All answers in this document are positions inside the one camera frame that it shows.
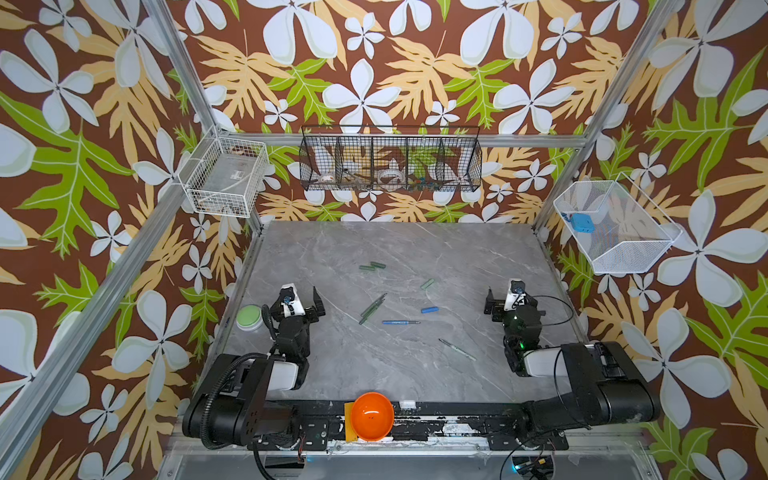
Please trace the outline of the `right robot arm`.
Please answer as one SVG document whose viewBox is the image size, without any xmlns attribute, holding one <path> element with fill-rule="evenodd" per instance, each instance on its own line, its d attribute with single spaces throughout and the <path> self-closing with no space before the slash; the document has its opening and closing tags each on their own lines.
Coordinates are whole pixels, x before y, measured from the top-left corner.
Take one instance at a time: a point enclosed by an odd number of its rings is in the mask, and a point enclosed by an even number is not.
<svg viewBox="0 0 768 480">
<path fill-rule="evenodd" d="M 523 282 L 512 280 L 503 299 L 489 292 L 484 313 L 503 327 L 503 350 L 511 371 L 523 378 L 550 380 L 555 390 L 551 398 L 513 408 L 517 436 L 536 438 L 570 429 L 649 422 L 660 416 L 659 395 L 618 343 L 543 346 L 545 312 Z"/>
</svg>

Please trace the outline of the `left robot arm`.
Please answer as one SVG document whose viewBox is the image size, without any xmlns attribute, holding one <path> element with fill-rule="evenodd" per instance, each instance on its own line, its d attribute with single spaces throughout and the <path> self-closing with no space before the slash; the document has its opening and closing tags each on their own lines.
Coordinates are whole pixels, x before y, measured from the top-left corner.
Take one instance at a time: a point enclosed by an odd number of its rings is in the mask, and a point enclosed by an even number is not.
<svg viewBox="0 0 768 480">
<path fill-rule="evenodd" d="M 301 415 L 292 404 L 269 401 L 270 392 L 297 390 L 309 371 L 312 324 L 326 314 L 316 289 L 304 305 L 293 283 L 272 305 L 259 308 L 272 346 L 267 353 L 220 354 L 201 381 L 182 418 L 182 433 L 209 450 L 250 447 L 260 438 L 289 448 L 302 437 Z"/>
</svg>

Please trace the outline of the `blue pen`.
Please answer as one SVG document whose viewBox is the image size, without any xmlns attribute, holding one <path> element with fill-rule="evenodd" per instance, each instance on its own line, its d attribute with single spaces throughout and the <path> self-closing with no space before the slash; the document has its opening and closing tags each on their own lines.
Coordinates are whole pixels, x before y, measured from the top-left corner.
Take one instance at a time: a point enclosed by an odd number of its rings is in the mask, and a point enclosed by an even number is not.
<svg viewBox="0 0 768 480">
<path fill-rule="evenodd" d="M 419 325 L 421 322 L 418 320 L 382 320 L 382 325 Z"/>
</svg>

